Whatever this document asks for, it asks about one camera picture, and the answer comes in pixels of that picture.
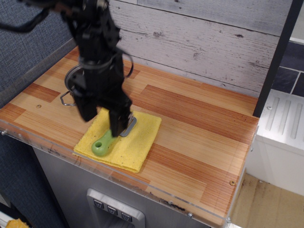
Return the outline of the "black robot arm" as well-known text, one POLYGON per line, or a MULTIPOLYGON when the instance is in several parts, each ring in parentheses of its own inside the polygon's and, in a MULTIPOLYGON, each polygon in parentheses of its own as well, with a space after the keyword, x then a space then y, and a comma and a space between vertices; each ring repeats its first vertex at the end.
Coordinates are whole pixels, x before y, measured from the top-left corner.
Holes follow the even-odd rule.
POLYGON ((97 107, 109 111, 110 129, 117 137, 129 123, 132 101, 122 89, 123 51, 117 47, 120 29, 112 20, 106 0, 27 0, 30 6, 59 12, 79 49, 82 73, 73 74, 71 85, 76 106, 85 121, 97 107))

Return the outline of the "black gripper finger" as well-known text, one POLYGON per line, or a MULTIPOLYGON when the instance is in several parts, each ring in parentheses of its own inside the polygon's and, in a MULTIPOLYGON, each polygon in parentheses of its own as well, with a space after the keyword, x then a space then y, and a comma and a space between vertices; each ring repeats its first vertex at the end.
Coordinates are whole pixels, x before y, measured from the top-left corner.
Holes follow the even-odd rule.
POLYGON ((118 137, 128 127, 130 110, 110 111, 110 129, 113 137, 118 137))
POLYGON ((84 121, 88 122, 97 115, 97 101, 94 96, 80 97, 75 95, 75 102, 84 121))

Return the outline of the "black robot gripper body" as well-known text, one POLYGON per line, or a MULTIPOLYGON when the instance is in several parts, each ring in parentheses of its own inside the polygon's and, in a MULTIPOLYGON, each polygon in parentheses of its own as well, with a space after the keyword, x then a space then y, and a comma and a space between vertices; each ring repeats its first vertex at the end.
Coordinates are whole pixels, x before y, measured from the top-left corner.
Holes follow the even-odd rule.
POLYGON ((123 58, 117 53, 103 68, 87 69, 84 66, 83 73, 72 77, 75 86, 72 93, 75 98, 94 96, 97 107, 104 107, 109 111, 122 112, 130 110, 132 104, 130 98, 122 89, 124 82, 123 58))

